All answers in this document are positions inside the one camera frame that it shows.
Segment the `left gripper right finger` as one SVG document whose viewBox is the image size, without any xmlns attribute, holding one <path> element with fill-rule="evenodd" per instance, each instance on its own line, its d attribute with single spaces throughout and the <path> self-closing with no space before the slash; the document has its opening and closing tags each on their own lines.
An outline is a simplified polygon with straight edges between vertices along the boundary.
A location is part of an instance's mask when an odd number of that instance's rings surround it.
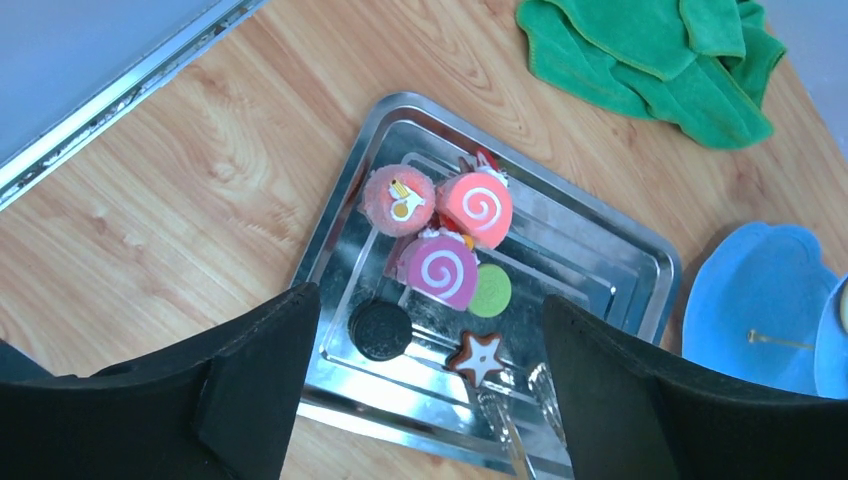
<svg viewBox="0 0 848 480">
<path fill-rule="evenodd" d="M 543 340 L 578 479 L 843 479 L 847 404 L 739 380 L 557 296 Z"/>
</svg>

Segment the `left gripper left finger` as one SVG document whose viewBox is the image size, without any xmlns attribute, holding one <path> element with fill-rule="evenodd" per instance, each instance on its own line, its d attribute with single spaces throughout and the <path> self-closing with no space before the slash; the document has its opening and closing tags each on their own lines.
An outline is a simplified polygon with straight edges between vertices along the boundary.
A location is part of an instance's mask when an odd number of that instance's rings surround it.
<svg viewBox="0 0 848 480">
<path fill-rule="evenodd" d="M 1 346 L 5 479 L 276 479 L 321 302 L 304 283 L 91 376 Z"/>
</svg>

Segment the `steel serving tongs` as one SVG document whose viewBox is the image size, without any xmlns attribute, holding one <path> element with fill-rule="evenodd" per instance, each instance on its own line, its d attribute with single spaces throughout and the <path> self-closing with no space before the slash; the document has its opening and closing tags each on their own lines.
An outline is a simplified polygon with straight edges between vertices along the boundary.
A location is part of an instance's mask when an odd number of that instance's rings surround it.
<svg viewBox="0 0 848 480">
<path fill-rule="evenodd" d="M 522 433 L 517 423 L 517 415 L 508 405 L 508 401 L 489 390 L 477 390 L 473 399 L 488 422 L 501 450 L 506 454 L 517 479 L 573 479 L 573 468 L 565 465 L 543 468 L 540 456 L 534 456 L 528 449 L 537 445 L 554 454 L 567 455 L 567 442 L 562 417 L 557 404 L 555 386 L 549 367 L 538 363 L 528 374 L 527 385 L 546 426 L 544 435 L 535 440 L 527 431 Z"/>
</svg>

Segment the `white star cookie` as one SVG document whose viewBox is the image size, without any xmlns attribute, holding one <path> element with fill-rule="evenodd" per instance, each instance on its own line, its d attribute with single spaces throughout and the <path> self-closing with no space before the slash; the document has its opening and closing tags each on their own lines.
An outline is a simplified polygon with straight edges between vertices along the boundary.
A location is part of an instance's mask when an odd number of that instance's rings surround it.
<svg viewBox="0 0 848 480">
<path fill-rule="evenodd" d="M 470 386 L 480 388 L 487 374 L 505 368 L 499 355 L 502 339 L 497 332 L 480 335 L 463 331 L 458 350 L 447 361 L 447 369 L 462 376 Z"/>
</svg>

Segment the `black round cookie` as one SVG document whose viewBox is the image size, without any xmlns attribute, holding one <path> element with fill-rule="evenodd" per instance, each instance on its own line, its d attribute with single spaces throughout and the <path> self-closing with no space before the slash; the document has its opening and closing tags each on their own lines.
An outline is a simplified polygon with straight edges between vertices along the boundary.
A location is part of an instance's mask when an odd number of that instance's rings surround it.
<svg viewBox="0 0 848 480">
<path fill-rule="evenodd" d="M 350 339 L 366 359 L 388 361 L 405 353 L 413 338 L 409 314 L 395 303 L 360 304 L 348 320 Z"/>
</svg>

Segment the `green macaron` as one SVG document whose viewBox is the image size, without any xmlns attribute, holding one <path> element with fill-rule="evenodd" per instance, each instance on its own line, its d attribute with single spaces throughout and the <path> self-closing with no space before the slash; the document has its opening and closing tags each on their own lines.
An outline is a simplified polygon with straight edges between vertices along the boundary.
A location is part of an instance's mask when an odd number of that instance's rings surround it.
<svg viewBox="0 0 848 480">
<path fill-rule="evenodd" d="M 482 318 L 493 318 L 506 310 L 511 298 L 512 282 L 507 272 L 495 264 L 480 264 L 477 288 L 468 310 Z"/>
</svg>

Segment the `pink swirl roll cake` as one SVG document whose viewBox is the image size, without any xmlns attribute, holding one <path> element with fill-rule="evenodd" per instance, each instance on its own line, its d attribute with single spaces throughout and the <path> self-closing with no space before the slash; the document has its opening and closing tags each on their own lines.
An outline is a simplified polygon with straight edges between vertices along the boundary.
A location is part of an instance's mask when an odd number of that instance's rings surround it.
<svg viewBox="0 0 848 480">
<path fill-rule="evenodd" d="M 451 235 L 407 236 L 395 243 L 383 275 L 456 311 L 465 311 L 479 283 L 477 254 Z"/>
</svg>

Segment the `salmon swirl roll cake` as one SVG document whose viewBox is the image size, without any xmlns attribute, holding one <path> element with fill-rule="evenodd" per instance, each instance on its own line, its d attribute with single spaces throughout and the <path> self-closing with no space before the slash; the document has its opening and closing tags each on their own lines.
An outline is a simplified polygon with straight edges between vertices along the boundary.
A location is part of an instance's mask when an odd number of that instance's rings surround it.
<svg viewBox="0 0 848 480">
<path fill-rule="evenodd" d="M 480 248 L 495 249 L 506 238 L 513 217 L 509 188 L 489 173 L 463 173 L 436 189 L 437 211 Z"/>
</svg>

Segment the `steel rectangular tray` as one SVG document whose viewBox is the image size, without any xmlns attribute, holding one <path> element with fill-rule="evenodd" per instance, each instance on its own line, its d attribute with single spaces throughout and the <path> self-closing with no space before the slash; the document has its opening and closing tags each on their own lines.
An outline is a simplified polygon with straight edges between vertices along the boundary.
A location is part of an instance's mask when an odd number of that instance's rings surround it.
<svg viewBox="0 0 848 480">
<path fill-rule="evenodd" d="M 378 168 L 404 165 L 440 183 L 461 155 L 491 153 L 514 213 L 493 250 L 424 248 L 401 283 L 406 241 L 359 211 Z M 328 425 L 508 472 L 513 428 L 539 479 L 571 461 L 540 395 L 541 310 L 571 299 L 615 328 L 658 343 L 681 262 L 672 244 L 434 101 L 391 94 L 368 114 L 295 275 L 322 311 L 299 412 Z"/>
</svg>

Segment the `blue three-tier cake stand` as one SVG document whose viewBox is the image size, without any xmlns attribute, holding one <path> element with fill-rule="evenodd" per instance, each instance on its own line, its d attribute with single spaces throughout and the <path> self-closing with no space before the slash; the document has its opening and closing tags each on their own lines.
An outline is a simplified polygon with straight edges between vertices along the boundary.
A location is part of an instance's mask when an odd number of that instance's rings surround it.
<svg viewBox="0 0 848 480">
<path fill-rule="evenodd" d="M 773 388 L 847 396 L 847 278 L 797 225 L 745 224 L 702 264 L 689 294 L 682 355 Z"/>
</svg>

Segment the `orange swirl roll cake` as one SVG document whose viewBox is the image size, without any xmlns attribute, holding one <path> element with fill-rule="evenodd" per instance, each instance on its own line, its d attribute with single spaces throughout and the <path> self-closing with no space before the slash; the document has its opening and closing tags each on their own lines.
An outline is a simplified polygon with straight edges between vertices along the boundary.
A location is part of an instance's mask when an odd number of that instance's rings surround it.
<svg viewBox="0 0 848 480">
<path fill-rule="evenodd" d="M 435 185 L 409 165 L 387 165 L 365 182 L 359 211 L 380 233 L 399 238 L 424 228 L 435 209 Z"/>
</svg>

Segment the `green cloth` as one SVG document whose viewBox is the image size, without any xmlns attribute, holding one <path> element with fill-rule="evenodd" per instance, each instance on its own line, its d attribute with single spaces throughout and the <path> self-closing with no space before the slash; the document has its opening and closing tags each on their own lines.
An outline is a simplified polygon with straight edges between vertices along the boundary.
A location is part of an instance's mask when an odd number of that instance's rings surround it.
<svg viewBox="0 0 848 480">
<path fill-rule="evenodd" d="M 736 150 L 769 138 L 762 105 L 786 53 L 756 1 L 523 1 L 528 69 L 581 100 Z"/>
</svg>

